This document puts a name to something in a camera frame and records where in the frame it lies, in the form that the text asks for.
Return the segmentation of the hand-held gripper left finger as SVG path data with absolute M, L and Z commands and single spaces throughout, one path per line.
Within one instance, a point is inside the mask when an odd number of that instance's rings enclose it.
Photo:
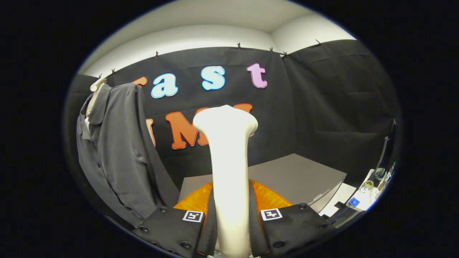
M 174 207 L 158 208 L 132 232 L 177 256 L 213 256 L 217 242 L 213 183 L 203 185 Z

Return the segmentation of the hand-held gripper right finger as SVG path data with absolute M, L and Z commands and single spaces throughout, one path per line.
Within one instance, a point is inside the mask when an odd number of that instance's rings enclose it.
M 249 233 L 253 256 L 288 258 L 334 237 L 337 228 L 308 204 L 292 204 L 249 180 Z

